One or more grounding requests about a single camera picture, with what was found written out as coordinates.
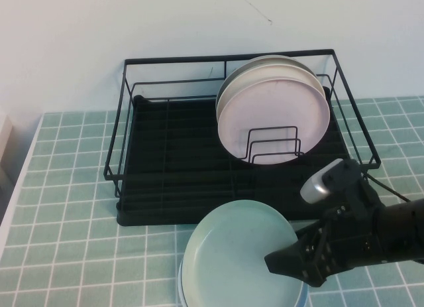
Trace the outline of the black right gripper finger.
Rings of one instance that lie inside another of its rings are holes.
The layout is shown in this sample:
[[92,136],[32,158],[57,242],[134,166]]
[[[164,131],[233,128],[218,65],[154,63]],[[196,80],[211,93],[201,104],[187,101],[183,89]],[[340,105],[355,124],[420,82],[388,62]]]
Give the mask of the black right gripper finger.
[[285,276],[322,276],[319,267],[319,242],[322,224],[316,221],[296,231],[298,240],[264,257],[271,273]]
[[302,271],[301,279],[304,283],[312,287],[320,287],[327,280],[328,273],[319,271]]

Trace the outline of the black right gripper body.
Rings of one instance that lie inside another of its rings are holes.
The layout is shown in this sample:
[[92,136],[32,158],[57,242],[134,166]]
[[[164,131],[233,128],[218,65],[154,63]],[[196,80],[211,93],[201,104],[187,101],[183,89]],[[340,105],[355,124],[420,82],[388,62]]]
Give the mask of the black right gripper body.
[[359,219],[352,210],[329,211],[307,227],[307,276],[328,277],[356,267],[385,262],[378,220],[385,205],[366,209]]

